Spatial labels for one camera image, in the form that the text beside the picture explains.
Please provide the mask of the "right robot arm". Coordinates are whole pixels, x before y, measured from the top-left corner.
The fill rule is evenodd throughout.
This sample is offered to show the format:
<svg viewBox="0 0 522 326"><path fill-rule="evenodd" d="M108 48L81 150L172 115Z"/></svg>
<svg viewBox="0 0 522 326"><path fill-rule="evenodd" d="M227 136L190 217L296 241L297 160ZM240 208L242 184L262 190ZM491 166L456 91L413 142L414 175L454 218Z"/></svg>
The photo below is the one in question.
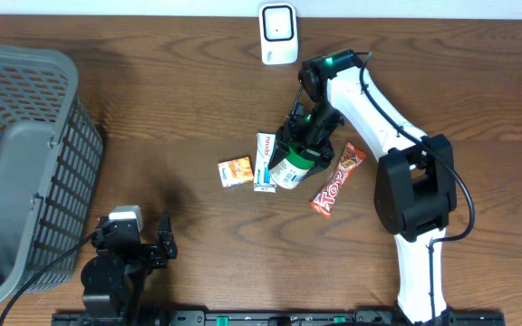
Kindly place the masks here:
<svg viewBox="0 0 522 326"><path fill-rule="evenodd" d="M278 186L293 189L326 170L334 159L330 137L350 122L377 162L373 202L397 245L399 312L408 324L429 325L447 310L440 250L457 205L452 146L402 117L372 82L369 57L345 49L303 62L298 81L314 107L305 113L295 103L276 132L268 171Z"/></svg>

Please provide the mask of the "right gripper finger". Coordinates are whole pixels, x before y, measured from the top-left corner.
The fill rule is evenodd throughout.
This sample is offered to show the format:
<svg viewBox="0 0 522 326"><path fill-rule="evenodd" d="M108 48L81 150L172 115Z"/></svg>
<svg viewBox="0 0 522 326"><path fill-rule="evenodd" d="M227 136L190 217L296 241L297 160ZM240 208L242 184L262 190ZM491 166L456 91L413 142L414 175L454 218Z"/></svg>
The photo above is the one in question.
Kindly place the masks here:
<svg viewBox="0 0 522 326"><path fill-rule="evenodd" d="M334 158L333 151L323 151L323 152L315 152L315 151L301 151L299 153L300 158L309 161L312 166L308 169L303 177L303 181L308 179L309 177L321 173L328 169L331 165L331 162Z"/></svg>
<svg viewBox="0 0 522 326"><path fill-rule="evenodd" d="M290 153L290 141L289 137L283 135L275 136L275 145L273 154L269 160L268 168L275 168L281 161L283 161Z"/></svg>

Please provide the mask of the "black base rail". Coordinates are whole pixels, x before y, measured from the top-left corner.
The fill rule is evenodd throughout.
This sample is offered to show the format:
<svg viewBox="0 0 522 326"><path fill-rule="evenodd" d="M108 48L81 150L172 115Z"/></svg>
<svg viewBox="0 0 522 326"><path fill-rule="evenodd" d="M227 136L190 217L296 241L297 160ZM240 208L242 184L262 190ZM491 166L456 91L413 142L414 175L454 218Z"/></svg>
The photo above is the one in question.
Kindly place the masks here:
<svg viewBox="0 0 522 326"><path fill-rule="evenodd" d="M135 322L140 326L319 326L408 325L397 311L365 309L356 312L203 312L145 311ZM501 312L444 312L430 325L505 326Z"/></svg>

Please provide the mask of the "white Panadol box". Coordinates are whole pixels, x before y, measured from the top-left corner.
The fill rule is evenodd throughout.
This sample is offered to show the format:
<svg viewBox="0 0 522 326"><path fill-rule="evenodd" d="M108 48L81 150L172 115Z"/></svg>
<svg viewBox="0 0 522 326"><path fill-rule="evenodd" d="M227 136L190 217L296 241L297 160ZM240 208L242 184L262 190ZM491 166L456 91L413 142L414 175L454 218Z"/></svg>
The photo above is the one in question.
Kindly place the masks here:
<svg viewBox="0 0 522 326"><path fill-rule="evenodd" d="M274 134L256 134L256 163L254 169L254 190L256 192L276 192L276 183L270 176L269 168L269 162L273 155L274 145Z"/></svg>

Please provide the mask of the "red Top chocolate bar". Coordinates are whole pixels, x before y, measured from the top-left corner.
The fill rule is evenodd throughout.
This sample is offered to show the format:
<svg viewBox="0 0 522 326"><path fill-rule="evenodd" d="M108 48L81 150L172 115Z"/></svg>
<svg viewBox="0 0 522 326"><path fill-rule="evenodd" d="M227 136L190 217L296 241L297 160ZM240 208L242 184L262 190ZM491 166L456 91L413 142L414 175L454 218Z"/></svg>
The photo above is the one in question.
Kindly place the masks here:
<svg viewBox="0 0 522 326"><path fill-rule="evenodd" d="M352 142L347 142L333 173L312 199L310 207L326 219L329 219L344 183L365 158L366 154L363 151L356 148Z"/></svg>

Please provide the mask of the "white barcode scanner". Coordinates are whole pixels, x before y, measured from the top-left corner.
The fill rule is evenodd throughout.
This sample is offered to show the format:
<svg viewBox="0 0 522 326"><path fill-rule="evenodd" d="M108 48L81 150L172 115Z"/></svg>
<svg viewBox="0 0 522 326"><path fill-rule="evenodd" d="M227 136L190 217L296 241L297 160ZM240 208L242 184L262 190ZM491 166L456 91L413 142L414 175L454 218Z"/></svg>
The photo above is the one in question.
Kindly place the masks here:
<svg viewBox="0 0 522 326"><path fill-rule="evenodd" d="M296 10L289 3L264 4L258 10L261 59L265 65L294 63L298 58Z"/></svg>

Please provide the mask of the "green lid jar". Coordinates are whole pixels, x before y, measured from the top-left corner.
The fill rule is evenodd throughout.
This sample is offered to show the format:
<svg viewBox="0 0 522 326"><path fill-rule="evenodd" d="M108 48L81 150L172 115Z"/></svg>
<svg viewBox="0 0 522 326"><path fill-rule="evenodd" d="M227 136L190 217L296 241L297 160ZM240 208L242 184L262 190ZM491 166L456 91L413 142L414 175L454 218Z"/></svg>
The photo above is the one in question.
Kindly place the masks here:
<svg viewBox="0 0 522 326"><path fill-rule="evenodd" d="M270 170L272 180L279 187L296 188L314 166L312 160L303 158L299 152L300 148L290 146L287 156Z"/></svg>

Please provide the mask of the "grey plastic basket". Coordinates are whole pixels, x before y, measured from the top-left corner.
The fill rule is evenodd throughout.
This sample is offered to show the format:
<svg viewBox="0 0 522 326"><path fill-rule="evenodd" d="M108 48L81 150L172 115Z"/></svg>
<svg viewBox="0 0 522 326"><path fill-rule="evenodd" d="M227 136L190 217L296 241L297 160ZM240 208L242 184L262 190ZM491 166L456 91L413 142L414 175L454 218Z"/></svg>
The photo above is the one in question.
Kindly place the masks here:
<svg viewBox="0 0 522 326"><path fill-rule="evenodd" d="M73 274L103 143L73 61L0 45L0 302Z"/></svg>

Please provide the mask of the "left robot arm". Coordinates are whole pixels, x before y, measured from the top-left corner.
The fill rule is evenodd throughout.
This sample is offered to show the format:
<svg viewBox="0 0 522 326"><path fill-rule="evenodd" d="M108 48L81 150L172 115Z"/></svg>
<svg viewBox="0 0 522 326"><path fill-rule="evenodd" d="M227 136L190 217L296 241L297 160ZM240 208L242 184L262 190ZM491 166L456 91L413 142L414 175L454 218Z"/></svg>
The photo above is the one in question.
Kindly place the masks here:
<svg viewBox="0 0 522 326"><path fill-rule="evenodd" d="M92 234L97 256L82 269L84 325L166 325L166 313L140 303L147 277L178 255L169 212L156 241L140 240L139 219L104 216Z"/></svg>

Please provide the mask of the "orange small packet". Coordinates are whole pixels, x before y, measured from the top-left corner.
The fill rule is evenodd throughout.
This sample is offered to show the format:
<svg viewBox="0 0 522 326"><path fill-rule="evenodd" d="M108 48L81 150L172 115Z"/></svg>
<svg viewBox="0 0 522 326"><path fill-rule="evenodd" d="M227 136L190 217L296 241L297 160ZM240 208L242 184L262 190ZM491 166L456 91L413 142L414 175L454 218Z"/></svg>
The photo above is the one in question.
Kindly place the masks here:
<svg viewBox="0 0 522 326"><path fill-rule="evenodd" d="M223 188L242 185L254 180L249 157L236 158L217 164Z"/></svg>

